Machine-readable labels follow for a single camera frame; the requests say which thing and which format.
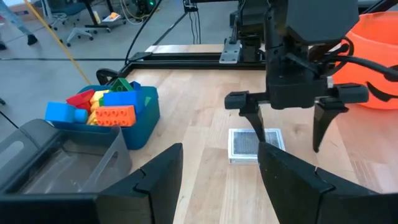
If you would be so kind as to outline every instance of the orange bucket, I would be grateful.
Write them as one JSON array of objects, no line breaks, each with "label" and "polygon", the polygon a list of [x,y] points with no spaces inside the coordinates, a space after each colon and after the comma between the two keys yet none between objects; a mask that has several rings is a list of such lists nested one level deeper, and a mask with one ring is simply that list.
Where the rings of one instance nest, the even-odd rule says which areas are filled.
[{"label": "orange bucket", "polygon": [[[346,35],[354,43],[354,56],[398,70],[398,12],[363,14]],[[398,82],[368,68],[347,63],[333,75],[335,83],[358,83],[368,87],[370,108],[398,109]]]}]

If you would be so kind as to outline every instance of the wooden table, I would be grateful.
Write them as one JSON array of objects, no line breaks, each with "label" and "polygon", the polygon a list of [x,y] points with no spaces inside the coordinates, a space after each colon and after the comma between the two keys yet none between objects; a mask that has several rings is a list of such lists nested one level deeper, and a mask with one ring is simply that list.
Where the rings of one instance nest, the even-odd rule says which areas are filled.
[{"label": "wooden table", "polygon": [[[149,50],[219,52],[222,45]],[[251,125],[238,110],[224,109],[224,97],[231,91],[264,91],[264,71],[135,70],[127,79],[157,87],[161,114],[145,148],[131,152],[133,170],[173,143],[183,143],[174,223],[278,223],[258,167],[228,164],[228,129]],[[264,126],[281,129],[287,152],[377,192],[398,191],[398,111],[350,108],[331,123],[315,154],[313,108],[261,106]]]}]

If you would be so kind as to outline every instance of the red toy block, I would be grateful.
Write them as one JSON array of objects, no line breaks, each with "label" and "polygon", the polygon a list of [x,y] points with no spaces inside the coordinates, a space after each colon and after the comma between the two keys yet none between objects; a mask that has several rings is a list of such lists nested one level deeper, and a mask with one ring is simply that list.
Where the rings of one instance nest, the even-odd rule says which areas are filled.
[{"label": "red toy block", "polygon": [[90,114],[90,100],[93,97],[95,91],[93,89],[84,91],[83,93],[76,94],[67,99],[67,103],[73,106],[76,106],[79,109],[87,110],[87,113]]},{"label": "red toy block", "polygon": [[132,126],[136,123],[134,106],[102,106],[95,110],[99,126]]}]

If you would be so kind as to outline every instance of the blue bin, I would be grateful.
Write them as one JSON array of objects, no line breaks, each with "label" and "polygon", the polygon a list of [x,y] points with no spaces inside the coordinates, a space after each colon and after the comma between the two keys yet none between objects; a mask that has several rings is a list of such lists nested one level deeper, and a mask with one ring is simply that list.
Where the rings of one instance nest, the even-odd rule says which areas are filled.
[{"label": "blue bin", "polygon": [[[84,87],[84,89],[80,90],[79,93],[89,89],[100,91],[108,90],[109,88],[110,86],[91,85]],[[156,88],[152,86],[142,86],[141,90],[143,91],[145,97],[150,97],[150,102],[145,107],[144,111],[137,116],[137,121],[133,126],[122,128],[126,146],[130,150],[138,150],[145,146],[150,134],[152,134],[160,118],[159,96],[157,94]],[[58,129],[89,131],[97,133],[107,133],[110,129],[109,127],[103,126],[62,122],[53,122],[53,125]]]}]

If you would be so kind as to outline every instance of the yellow pole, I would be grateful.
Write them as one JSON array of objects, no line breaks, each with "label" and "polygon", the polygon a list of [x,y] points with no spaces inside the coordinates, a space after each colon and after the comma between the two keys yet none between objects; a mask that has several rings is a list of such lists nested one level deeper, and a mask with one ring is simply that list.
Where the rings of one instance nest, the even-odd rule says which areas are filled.
[{"label": "yellow pole", "polygon": [[81,70],[81,68],[79,67],[79,65],[75,62],[75,60],[73,59],[73,57],[70,55],[68,49],[60,42],[60,39],[57,37],[57,35],[54,33],[53,30],[51,30],[49,28],[49,26],[47,25],[47,23],[44,21],[44,19],[39,15],[39,13],[36,12],[36,10],[33,8],[33,6],[31,5],[30,2],[28,2],[27,0],[24,0],[26,6],[30,9],[31,12],[33,12],[33,14],[35,14],[35,16],[39,19],[39,21],[43,24],[43,26],[50,32],[50,34],[52,35],[52,37],[55,39],[55,41],[58,43],[58,45],[61,47],[61,49],[65,52],[65,54],[67,55],[67,57],[69,58],[69,60],[72,62],[72,64],[76,67],[76,69],[79,71],[80,75],[82,75],[82,77],[86,80],[87,84],[91,85],[90,81],[88,80],[88,78],[86,77],[86,75],[83,73],[83,71]]}]

